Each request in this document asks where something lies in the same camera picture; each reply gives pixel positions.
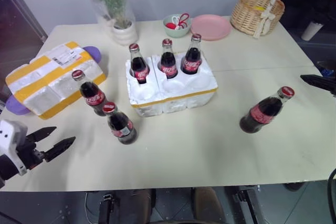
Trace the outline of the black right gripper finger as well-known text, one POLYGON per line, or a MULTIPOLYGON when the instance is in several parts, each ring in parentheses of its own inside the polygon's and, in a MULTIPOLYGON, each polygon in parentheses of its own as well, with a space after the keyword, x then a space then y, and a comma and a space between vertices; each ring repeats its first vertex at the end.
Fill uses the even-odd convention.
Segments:
POLYGON ((300 78, 311 86, 327 91, 335 91, 335 80, 331 78, 321 77, 315 74, 302 74, 300 78))

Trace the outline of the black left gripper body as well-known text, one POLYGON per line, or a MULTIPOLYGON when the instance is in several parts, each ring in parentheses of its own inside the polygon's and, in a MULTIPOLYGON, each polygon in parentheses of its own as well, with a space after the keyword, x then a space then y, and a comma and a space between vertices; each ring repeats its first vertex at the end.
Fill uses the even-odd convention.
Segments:
POLYGON ((17 155, 27 169, 33 169, 41 164, 45 157, 44 152, 36 149, 36 142, 38 140, 36 140, 34 135, 28 135, 23 144, 16 147, 17 155))

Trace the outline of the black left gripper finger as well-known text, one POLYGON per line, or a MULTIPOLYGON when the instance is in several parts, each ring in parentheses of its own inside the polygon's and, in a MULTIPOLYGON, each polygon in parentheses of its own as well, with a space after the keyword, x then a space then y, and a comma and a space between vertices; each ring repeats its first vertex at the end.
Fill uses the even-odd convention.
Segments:
POLYGON ((37 131, 27 135, 27 142, 29 143, 39 142, 47 138, 56 128, 57 128, 56 126, 48 126, 38 129, 37 131))
POLYGON ((57 144, 55 144, 51 149, 44 152, 44 160, 46 162, 50 162, 63 152, 65 152, 75 141, 76 137, 69 137, 67 139, 61 140, 57 144))

